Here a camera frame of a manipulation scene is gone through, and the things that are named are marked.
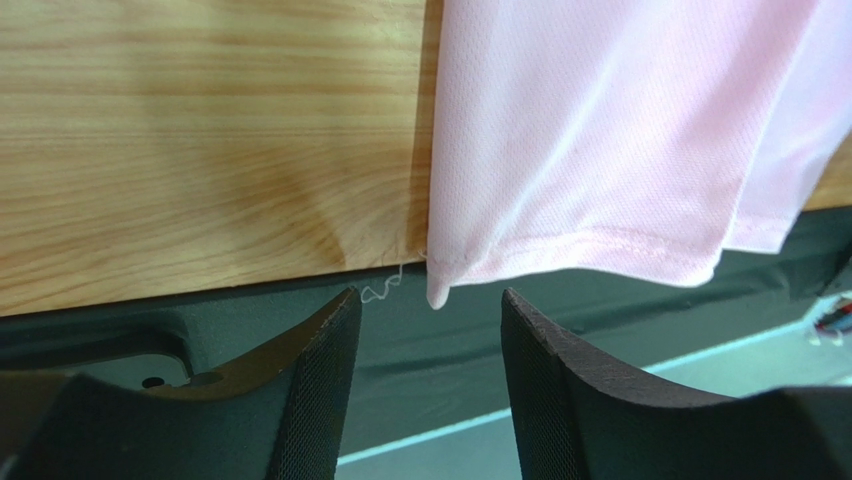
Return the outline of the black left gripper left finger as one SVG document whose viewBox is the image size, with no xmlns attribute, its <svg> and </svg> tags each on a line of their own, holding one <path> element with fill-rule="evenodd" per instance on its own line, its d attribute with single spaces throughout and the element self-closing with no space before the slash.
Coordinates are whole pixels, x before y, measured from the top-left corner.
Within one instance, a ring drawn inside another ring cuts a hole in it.
<svg viewBox="0 0 852 480">
<path fill-rule="evenodd" d="M 349 288 L 286 332 L 181 386 L 81 373 L 1 375 L 5 479 L 331 479 L 359 344 Z"/>
</svg>

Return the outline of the pink t-shirt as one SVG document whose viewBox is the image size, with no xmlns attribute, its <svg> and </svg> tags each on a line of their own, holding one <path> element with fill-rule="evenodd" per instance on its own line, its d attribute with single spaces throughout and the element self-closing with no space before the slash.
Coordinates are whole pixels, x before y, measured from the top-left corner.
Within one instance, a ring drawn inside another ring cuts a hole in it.
<svg viewBox="0 0 852 480">
<path fill-rule="evenodd" d="M 847 1 L 448 1 L 427 299 L 778 253 L 851 130 Z"/>
</svg>

